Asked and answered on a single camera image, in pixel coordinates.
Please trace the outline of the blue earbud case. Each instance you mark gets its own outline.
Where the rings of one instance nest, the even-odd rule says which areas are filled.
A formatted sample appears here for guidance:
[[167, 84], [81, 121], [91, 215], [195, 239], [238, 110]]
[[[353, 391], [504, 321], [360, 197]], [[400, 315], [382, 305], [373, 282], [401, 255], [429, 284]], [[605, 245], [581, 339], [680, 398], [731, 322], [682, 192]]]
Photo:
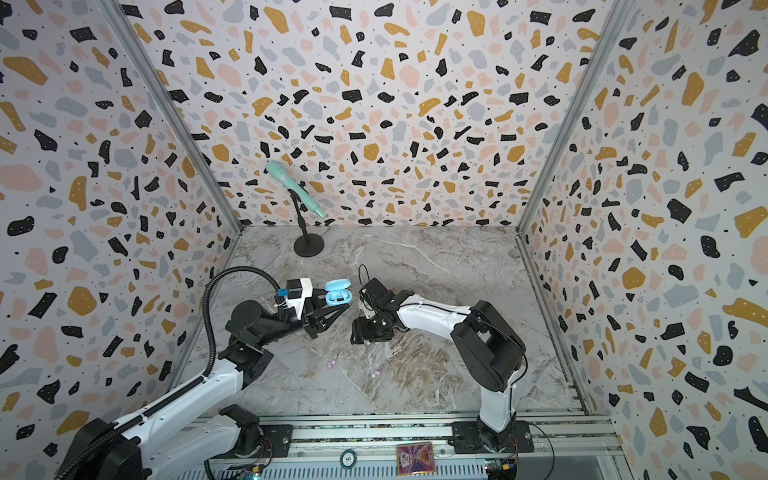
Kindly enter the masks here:
[[349, 304], [353, 295], [349, 290], [351, 281], [349, 279], [336, 279], [327, 282], [324, 286], [325, 302], [329, 306], [338, 306]]

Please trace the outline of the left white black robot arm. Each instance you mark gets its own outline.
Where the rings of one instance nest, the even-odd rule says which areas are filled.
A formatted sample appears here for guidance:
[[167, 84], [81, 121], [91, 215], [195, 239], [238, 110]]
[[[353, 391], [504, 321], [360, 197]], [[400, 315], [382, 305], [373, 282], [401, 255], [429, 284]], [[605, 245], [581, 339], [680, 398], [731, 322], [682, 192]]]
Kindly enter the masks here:
[[59, 479], [173, 479], [222, 454], [250, 462], [286, 456], [291, 426], [263, 426], [231, 398], [255, 382], [273, 355], [266, 345], [304, 330], [312, 337], [348, 309], [322, 296], [283, 299], [271, 312], [255, 300], [238, 304], [230, 339], [212, 366], [151, 404], [117, 420], [96, 419], [76, 434]]

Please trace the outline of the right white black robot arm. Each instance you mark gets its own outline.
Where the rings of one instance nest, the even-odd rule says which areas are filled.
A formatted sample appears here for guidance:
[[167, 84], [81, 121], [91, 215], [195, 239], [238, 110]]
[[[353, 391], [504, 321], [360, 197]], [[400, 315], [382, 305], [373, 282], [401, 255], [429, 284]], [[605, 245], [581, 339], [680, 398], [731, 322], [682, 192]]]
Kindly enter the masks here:
[[526, 346], [487, 301], [473, 306], [433, 302], [409, 290], [395, 293], [372, 279], [361, 291], [363, 315], [353, 322], [353, 344], [388, 342], [396, 331], [420, 330], [453, 342], [480, 385], [481, 408], [475, 422], [458, 422], [450, 440], [458, 453], [508, 452], [525, 433], [515, 426], [517, 383], [526, 375]]

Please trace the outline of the black microphone stand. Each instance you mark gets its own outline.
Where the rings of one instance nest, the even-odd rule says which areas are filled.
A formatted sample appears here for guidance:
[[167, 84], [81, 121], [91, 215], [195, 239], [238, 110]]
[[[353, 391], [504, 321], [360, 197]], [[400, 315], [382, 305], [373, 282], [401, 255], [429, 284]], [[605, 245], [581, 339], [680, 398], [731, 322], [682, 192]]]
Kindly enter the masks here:
[[301, 211], [300, 197], [293, 190], [290, 190], [289, 194], [295, 208], [297, 224], [301, 230], [301, 236], [294, 242], [294, 252], [302, 258], [314, 257], [320, 254], [324, 249], [324, 240], [320, 235], [308, 232], [307, 225]]

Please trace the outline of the round black white button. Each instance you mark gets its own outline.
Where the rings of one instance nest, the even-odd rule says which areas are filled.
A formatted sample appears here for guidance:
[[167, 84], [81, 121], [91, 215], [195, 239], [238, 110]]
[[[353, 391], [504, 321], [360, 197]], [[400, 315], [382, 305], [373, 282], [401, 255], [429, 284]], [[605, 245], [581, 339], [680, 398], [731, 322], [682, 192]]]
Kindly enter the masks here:
[[343, 469], [349, 470], [354, 468], [357, 463], [356, 452], [352, 449], [344, 450], [340, 455], [339, 462]]

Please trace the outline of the colourful square card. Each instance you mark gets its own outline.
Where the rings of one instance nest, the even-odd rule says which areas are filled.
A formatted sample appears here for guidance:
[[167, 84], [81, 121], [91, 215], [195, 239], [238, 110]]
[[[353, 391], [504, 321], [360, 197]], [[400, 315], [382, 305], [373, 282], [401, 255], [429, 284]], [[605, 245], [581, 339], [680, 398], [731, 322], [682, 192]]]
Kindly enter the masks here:
[[399, 445], [396, 463], [398, 476], [433, 474], [436, 471], [434, 446], [431, 442]]

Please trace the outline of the mint green microphone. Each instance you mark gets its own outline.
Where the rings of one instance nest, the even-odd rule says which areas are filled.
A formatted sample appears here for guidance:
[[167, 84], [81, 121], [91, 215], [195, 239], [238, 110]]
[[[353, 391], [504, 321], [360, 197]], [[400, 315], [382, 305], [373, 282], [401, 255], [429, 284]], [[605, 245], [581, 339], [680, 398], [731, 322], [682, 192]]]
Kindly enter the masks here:
[[267, 172], [280, 184], [282, 184], [287, 190], [294, 192], [298, 195], [301, 203], [307, 208], [308, 211], [314, 213], [321, 219], [327, 217], [326, 212], [322, 209], [320, 204], [315, 201], [312, 196], [301, 187], [292, 177], [288, 175], [288, 172], [282, 166], [281, 163], [276, 161], [268, 161], [266, 165]]

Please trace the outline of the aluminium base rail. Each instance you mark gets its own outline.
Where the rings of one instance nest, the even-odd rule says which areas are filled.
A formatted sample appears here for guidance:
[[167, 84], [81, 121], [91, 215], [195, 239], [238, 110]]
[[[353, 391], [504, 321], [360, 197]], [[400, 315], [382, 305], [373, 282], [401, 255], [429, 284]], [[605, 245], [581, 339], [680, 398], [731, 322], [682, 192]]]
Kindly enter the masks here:
[[[211, 460], [213, 474], [196, 466], [187, 479], [630, 479], [632, 473], [610, 420], [581, 412], [523, 411], [525, 433], [508, 452], [458, 453], [450, 440], [472, 413], [268, 416], [263, 426], [292, 428], [285, 457], [250, 462], [225, 454]], [[436, 471], [398, 476], [396, 447], [431, 442]], [[339, 458], [357, 454], [346, 470]]]

